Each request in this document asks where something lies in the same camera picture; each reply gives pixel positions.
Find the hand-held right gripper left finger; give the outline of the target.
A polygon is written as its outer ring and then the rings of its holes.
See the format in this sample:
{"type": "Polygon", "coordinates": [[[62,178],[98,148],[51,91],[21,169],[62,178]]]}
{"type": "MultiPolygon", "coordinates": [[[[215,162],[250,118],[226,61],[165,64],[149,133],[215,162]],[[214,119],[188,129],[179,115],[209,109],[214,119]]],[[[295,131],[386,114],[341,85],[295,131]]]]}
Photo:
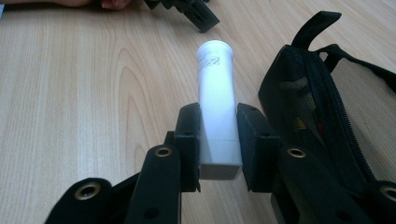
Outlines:
{"type": "Polygon", "coordinates": [[[182,192],[200,190],[199,134],[201,111],[198,103],[180,108],[174,143],[180,152],[180,186],[182,192]]]}

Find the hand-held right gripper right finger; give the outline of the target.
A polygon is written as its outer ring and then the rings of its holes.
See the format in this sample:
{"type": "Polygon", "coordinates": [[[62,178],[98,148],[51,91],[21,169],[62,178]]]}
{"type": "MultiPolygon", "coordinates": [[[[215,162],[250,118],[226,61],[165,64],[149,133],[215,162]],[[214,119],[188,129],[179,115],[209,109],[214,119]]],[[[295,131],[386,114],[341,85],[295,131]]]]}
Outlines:
{"type": "Polygon", "coordinates": [[[249,191],[271,191],[280,138],[264,114],[246,104],[237,106],[243,174],[249,191]]]}

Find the white plastic tube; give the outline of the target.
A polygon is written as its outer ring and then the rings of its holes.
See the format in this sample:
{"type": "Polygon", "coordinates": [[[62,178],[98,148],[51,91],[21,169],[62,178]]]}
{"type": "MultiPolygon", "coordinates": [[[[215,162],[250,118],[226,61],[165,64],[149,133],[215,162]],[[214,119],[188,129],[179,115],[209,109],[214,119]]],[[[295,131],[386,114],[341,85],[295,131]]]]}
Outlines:
{"type": "Polygon", "coordinates": [[[200,177],[234,180],[243,163],[233,91],[233,50],[223,41],[207,41],[197,50],[197,62],[200,177]]]}

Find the black mesh pencil case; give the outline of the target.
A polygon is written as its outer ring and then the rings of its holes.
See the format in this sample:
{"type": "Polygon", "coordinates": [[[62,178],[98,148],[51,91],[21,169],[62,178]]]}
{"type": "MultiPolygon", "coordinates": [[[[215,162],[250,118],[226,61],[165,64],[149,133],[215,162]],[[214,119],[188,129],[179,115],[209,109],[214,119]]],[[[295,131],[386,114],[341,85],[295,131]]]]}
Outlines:
{"type": "Polygon", "coordinates": [[[396,182],[396,74],[336,44],[309,48],[340,17],[320,11],[302,26],[270,65],[259,99],[286,145],[361,194],[375,181],[396,182]]]}

